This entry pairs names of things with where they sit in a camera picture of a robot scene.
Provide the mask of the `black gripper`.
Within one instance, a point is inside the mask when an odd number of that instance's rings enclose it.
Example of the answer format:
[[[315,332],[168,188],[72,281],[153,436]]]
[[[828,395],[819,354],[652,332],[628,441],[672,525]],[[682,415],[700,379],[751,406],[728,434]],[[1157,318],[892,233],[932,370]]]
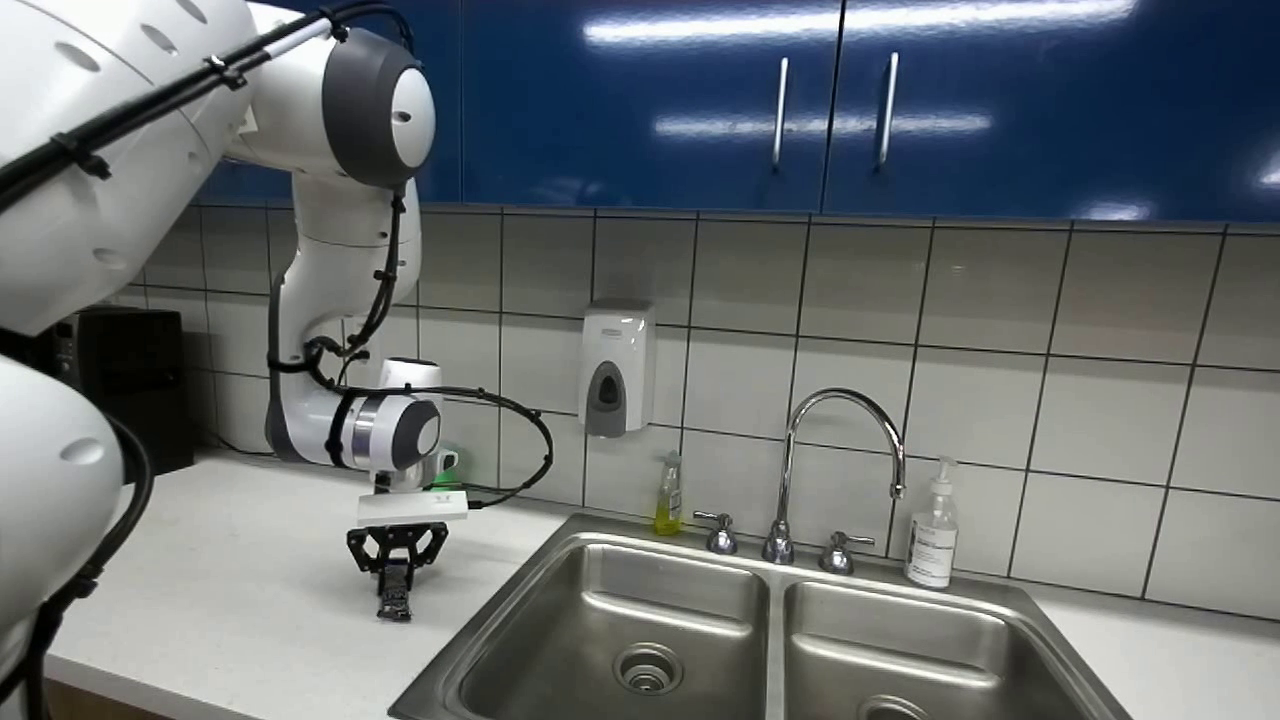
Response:
[[[395,566],[395,597],[407,601],[412,594],[412,568],[422,568],[438,558],[447,542],[444,525],[388,525],[388,530],[351,530],[347,531],[347,551],[361,574],[375,574],[375,597],[391,597],[391,560]]]

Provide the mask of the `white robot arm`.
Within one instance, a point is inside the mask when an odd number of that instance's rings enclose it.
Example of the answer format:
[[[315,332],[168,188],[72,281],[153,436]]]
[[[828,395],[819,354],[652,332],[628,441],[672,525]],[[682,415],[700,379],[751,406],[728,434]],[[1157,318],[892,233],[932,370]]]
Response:
[[[364,349],[421,281],[421,173],[434,94],[369,21],[379,0],[0,0],[0,332],[35,340],[155,276],[209,227],[224,168],[288,181],[291,255],[265,340],[266,450],[402,473],[434,406],[332,389],[326,332]],[[140,436],[77,379],[0,359],[2,720],[44,720],[44,662],[135,531],[155,475]]]

